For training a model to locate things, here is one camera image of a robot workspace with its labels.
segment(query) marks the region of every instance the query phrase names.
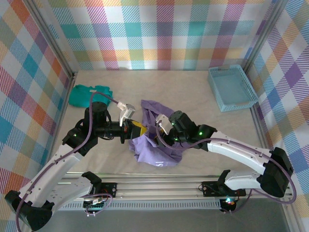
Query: white table surface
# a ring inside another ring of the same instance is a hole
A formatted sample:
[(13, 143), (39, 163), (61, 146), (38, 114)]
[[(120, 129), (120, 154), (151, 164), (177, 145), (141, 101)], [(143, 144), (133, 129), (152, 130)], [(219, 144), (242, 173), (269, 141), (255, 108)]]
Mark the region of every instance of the white table surface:
[[(232, 138), (253, 146), (259, 140), (249, 109), (221, 113), (207, 81), (207, 71), (79, 71), (75, 85), (109, 86), (116, 100), (135, 106), (132, 119), (141, 121), (140, 100), (154, 100), (173, 109), (181, 110), (198, 125), (215, 127)], [(111, 103), (108, 110), (117, 121), (120, 110)], [(84, 117), (84, 108), (68, 105), (58, 138), (61, 140), (76, 122)], [(248, 167), (220, 154), (189, 149), (183, 153), (176, 167), (154, 167), (136, 162), (128, 142), (120, 143), (99, 139), (98, 144), (76, 164), (71, 172), (114, 174), (196, 174), (220, 175), (225, 169), (246, 170)]]

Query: teal cloth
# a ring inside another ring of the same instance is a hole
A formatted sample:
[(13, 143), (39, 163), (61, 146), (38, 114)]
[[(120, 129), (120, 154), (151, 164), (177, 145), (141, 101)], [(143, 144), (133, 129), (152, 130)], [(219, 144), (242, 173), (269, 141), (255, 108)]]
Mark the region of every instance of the teal cloth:
[[(90, 97), (93, 92), (105, 93), (106, 95), (112, 98), (112, 91), (110, 91), (110, 88), (107, 86), (87, 87), (83, 85), (76, 85), (71, 91), (69, 97), (69, 104), (75, 107), (87, 108), (89, 107)], [(108, 106), (111, 100), (107, 99), (106, 97), (100, 94), (96, 94), (93, 97), (93, 102), (103, 102)]]

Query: light blue tray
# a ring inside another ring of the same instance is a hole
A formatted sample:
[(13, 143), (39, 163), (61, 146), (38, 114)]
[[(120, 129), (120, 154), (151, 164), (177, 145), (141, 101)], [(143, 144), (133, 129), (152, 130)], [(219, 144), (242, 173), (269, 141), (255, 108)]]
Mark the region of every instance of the light blue tray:
[(210, 68), (208, 82), (221, 112), (250, 108), (258, 101), (240, 65)]

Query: colorful checkered wallpaper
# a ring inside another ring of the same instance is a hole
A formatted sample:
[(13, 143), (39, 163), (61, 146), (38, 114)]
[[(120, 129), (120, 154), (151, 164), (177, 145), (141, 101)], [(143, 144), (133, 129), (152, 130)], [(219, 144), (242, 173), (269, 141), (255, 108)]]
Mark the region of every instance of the colorful checkered wallpaper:
[(276, 1), (36, 2), (73, 69), (206, 70), (241, 64)]
[(16, 231), (5, 194), (44, 164), (69, 79), (21, 0), (0, 1), (0, 231)]
[(290, 0), (250, 78), (268, 143), (284, 148), (297, 176), (296, 206), (309, 231), (309, 0)]

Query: plaid wall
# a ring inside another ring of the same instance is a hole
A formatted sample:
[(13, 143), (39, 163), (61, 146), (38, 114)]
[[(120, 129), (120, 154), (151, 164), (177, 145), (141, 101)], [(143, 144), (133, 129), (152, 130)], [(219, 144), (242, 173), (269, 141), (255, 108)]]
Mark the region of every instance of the plaid wall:
[(73, 69), (206, 70), (241, 64), (276, 0), (36, 2)]
[(4, 200), (44, 164), (69, 79), (21, 0), (0, 1), (0, 231), (15, 230)]
[(297, 176), (297, 208), (309, 231), (309, 0), (290, 0), (250, 70), (266, 138)]

